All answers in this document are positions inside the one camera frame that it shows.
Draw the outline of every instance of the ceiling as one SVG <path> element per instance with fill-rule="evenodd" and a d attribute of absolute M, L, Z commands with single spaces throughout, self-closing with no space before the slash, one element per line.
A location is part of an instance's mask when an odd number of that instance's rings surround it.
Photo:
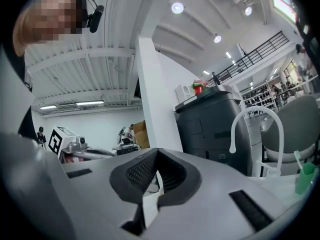
<path fill-rule="evenodd" d="M 217 59 L 224 58 L 226 51 L 237 44 L 236 36 L 240 35 L 240 28 L 247 31 L 253 23 L 260 26 L 268 23 L 263 17 L 259 1 L 235 3 L 235 0 L 170 0 L 152 40 L 157 50 L 200 77 L 208 66 L 220 64 Z M 175 2 L 183 4 L 182 13 L 172 12 L 171 5 Z M 248 5 L 253 8 L 250 16 L 244 13 Z M 220 43 L 214 43 L 216 34 L 222 37 Z M 210 60 L 213 56 L 217 56 L 214 61 Z M 226 68 L 225 64 L 225 61 L 221 61 L 218 68 L 209 68 L 208 71 L 219 73 Z"/>
<path fill-rule="evenodd" d="M 40 107 L 95 100 L 103 100 L 107 107 L 141 104 L 129 87 L 134 85 L 130 74 L 135 58 L 130 43 L 143 0 L 95 1 L 105 8 L 96 33 L 84 29 L 65 40 L 27 47 L 25 63 L 36 98 L 34 110 L 51 113 Z"/>
<path fill-rule="evenodd" d="M 103 100 L 104 109 L 141 105 L 142 101 L 134 98 L 137 78 L 132 77 L 132 70 L 135 37 L 146 0 L 95 1 L 105 7 L 96 33 L 84 29 L 65 40 L 27 48 L 25 61 L 36 97 L 33 109 L 52 113 L 40 107 L 92 100 Z M 266 8 L 260 0 L 235 1 L 170 0 L 152 36 L 155 48 L 200 76 L 204 68 L 224 59 L 225 52 L 239 43 L 239 37 L 244 38 L 248 26 L 254 25 L 258 32 L 256 39 L 246 38 L 249 40 L 244 45 L 241 42 L 247 52 L 278 31 L 269 27 L 264 31 L 267 38 L 259 37 L 262 26 L 270 25 Z M 181 14 L 171 11 L 174 2 L 184 5 Z M 252 5 L 253 13 L 245 16 L 248 5 Z M 220 43 L 213 42 L 216 34 L 222 36 Z"/>

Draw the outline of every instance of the railing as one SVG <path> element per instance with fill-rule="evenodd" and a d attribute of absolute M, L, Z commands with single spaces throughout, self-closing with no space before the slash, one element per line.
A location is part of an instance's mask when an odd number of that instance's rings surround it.
<path fill-rule="evenodd" d="M 235 77 L 237 74 L 245 71 L 252 65 L 261 61 L 268 55 L 272 54 L 276 50 L 278 50 L 281 46 L 288 43 L 289 40 L 285 37 L 282 31 L 278 32 L 274 36 L 272 36 L 269 40 L 265 41 L 259 47 L 239 59 L 234 65 L 227 67 L 225 70 L 217 74 L 220 84 L 227 81 L 230 78 Z M 209 87 L 215 86 L 214 79 L 211 78 L 209 80 Z"/>

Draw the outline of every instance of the person in background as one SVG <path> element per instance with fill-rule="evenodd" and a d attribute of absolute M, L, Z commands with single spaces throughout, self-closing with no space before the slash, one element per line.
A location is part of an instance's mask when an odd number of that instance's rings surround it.
<path fill-rule="evenodd" d="M 134 125 L 131 124 L 129 127 L 125 128 L 123 131 L 123 139 L 127 138 L 132 140 L 134 143 L 136 142 L 135 132 L 134 132 Z"/>
<path fill-rule="evenodd" d="M 303 81 L 304 81 L 307 72 L 311 70 L 311 68 L 313 67 L 313 64 L 306 53 L 306 49 L 301 44 L 297 44 L 295 46 L 295 50 L 296 50 L 296 54 L 303 54 L 303 57 L 301 58 L 299 63 L 300 65 L 297 68 L 300 76 L 303 78 Z"/>
<path fill-rule="evenodd" d="M 21 11 L 12 25 L 6 25 L 3 47 L 16 74 L 32 91 L 32 82 L 26 70 L 25 50 L 32 44 L 59 40 L 62 34 L 78 34 L 88 19 L 86 0 L 35 0 Z M 18 133 L 35 139 L 31 108 L 27 111 Z"/>
<path fill-rule="evenodd" d="M 44 135 L 44 128 L 42 126 L 39 127 L 39 131 L 36 133 L 35 141 L 42 146 L 44 150 L 46 150 L 46 136 Z"/>
<path fill-rule="evenodd" d="M 273 88 L 273 91 L 274 91 L 274 93 L 275 93 L 276 95 L 279 94 L 279 93 L 281 93 L 281 90 L 280 90 L 278 87 L 276 87 L 274 84 L 272 85 L 272 88 Z M 279 97 L 279 96 L 276 96 L 275 99 L 274 99 L 274 101 L 275 101 L 275 105 L 276 105 L 277 107 L 279 107 L 279 103 L 278 103 L 278 102 L 280 102 L 280 97 Z"/>
<path fill-rule="evenodd" d="M 219 80 L 219 78 L 216 76 L 216 72 L 212 72 L 212 77 L 213 77 L 213 81 L 215 82 L 215 84 L 216 84 L 217 86 L 219 86 L 219 85 L 220 85 L 220 80 Z"/>

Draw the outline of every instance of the shelving unit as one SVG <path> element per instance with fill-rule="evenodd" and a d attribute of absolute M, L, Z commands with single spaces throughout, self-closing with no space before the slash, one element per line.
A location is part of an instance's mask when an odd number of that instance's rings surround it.
<path fill-rule="evenodd" d="M 248 97 L 248 95 L 251 95 L 252 93 L 255 92 L 259 92 L 261 91 L 261 89 L 266 89 L 263 92 L 260 92 L 258 94 L 255 94 L 252 97 Z M 261 96 L 268 94 L 268 97 L 261 99 Z M 274 108 L 277 107 L 276 102 L 275 102 L 275 97 L 273 96 L 272 90 L 270 88 L 270 86 L 268 85 L 267 81 L 264 81 L 262 83 L 260 83 L 259 85 L 257 85 L 255 88 L 249 90 L 249 91 L 245 91 L 243 93 L 241 93 L 243 101 L 247 104 L 251 104 L 253 106 L 256 106 L 257 104 L 260 104 L 260 106 L 262 107 L 271 107 L 273 106 Z M 271 102 L 268 102 L 267 104 L 263 104 L 263 102 L 271 100 Z"/>

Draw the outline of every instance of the white wall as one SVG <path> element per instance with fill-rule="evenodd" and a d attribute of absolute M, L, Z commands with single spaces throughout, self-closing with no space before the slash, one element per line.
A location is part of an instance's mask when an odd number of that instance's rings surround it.
<path fill-rule="evenodd" d="M 111 151 L 112 148 L 117 146 L 117 136 L 122 127 L 136 124 L 145 118 L 143 110 L 139 109 L 58 116 L 46 119 L 33 113 L 32 119 L 36 131 L 38 131 L 40 125 L 43 126 L 47 142 L 49 141 L 53 127 L 63 126 L 76 134 L 84 136 L 90 147 L 99 147 Z"/>
<path fill-rule="evenodd" d="M 42 115 L 31 109 L 31 115 L 32 115 L 32 121 L 33 121 L 33 126 L 34 126 L 34 130 L 35 132 L 37 133 L 39 131 L 39 127 L 42 126 L 43 127 L 43 131 L 45 132 L 46 131 L 46 119 L 45 118 L 42 118 Z"/>
<path fill-rule="evenodd" d="M 163 78 L 166 85 L 165 87 L 167 88 L 168 94 L 171 98 L 172 106 L 175 107 L 179 104 L 175 91 L 177 86 L 190 86 L 194 80 L 199 80 L 199 78 L 188 69 L 162 53 L 157 52 L 157 57 L 162 68 Z"/>

